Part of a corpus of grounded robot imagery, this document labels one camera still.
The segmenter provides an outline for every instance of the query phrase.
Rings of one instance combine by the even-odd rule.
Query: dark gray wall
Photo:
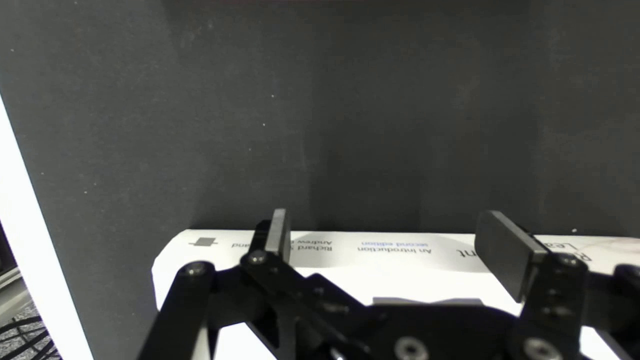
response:
[[[3,0],[0,92],[96,358],[186,226],[638,234],[640,3]]]

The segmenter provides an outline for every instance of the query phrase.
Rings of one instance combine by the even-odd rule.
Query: black cable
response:
[[[11,324],[2,326],[0,334],[5,330],[14,330],[14,326],[23,326],[23,324],[32,324],[32,323],[42,323],[42,318],[39,317],[21,318],[21,320],[11,318]]]
[[[20,326],[15,326],[15,332],[18,332],[18,336],[21,338],[21,343],[30,343],[30,338],[26,338],[23,334],[23,330],[20,329]]]
[[[42,347],[32,360],[42,360],[48,356],[48,353],[53,348],[53,340],[48,340],[45,347]]]
[[[57,351],[53,348],[53,351],[50,351],[42,360],[48,360],[48,358],[51,358],[51,356],[57,356],[57,360],[61,360],[61,356],[57,355]]]
[[[8,336],[8,338],[0,338],[0,345],[8,343],[8,340],[11,340],[11,338],[21,338],[21,340],[23,340],[21,334],[14,334],[14,336]]]
[[[37,345],[42,338],[45,338],[48,334],[42,332],[37,336],[33,336],[30,343],[21,345],[20,348],[11,351],[9,355],[2,356],[0,360],[9,360],[15,358],[18,355],[26,353],[27,348],[32,348],[33,345]]]

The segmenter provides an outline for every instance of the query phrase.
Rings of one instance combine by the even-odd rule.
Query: screw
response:
[[[255,250],[255,252],[248,255],[248,262],[254,265],[254,267],[263,265],[265,262],[265,252]]]
[[[568,318],[572,317],[573,312],[565,307],[551,307],[551,308],[542,308],[542,312],[549,318]]]
[[[560,260],[563,267],[570,267],[570,268],[578,268],[578,267],[580,267],[578,258],[568,256],[568,255],[560,255],[557,260]]]
[[[187,276],[203,274],[203,265],[190,265],[190,267],[186,268],[186,274],[187,274]]]
[[[523,355],[530,360],[561,360],[561,355],[555,347],[542,338],[525,338],[523,340]]]
[[[412,336],[402,336],[395,343],[395,356],[398,360],[428,360],[428,351],[424,343]]]

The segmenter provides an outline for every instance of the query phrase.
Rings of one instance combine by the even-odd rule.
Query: gray backdrop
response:
[[[182,229],[640,234],[640,3],[3,0],[0,92],[96,358]]]

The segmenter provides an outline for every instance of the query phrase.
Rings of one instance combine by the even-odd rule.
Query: white surface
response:
[[[195,246],[199,238],[214,238],[214,245]],[[215,270],[231,268],[245,255],[249,238],[249,230],[180,233],[151,267],[155,307],[162,307],[184,265],[207,260]],[[551,250],[576,255],[595,272],[611,272],[619,262],[640,265],[640,241],[633,238],[538,238]],[[486,307],[518,315],[521,307],[474,256],[471,243],[471,234],[292,233],[289,265],[302,276],[324,274],[361,304],[378,296],[417,303],[481,299]],[[595,360],[615,358],[592,329],[582,329],[580,348]],[[215,356],[272,358],[243,324],[219,332]]]
[[[20,267],[26,288],[57,353],[66,360],[87,360],[92,353],[67,293],[60,262],[44,224],[18,143],[0,101],[0,223]]]

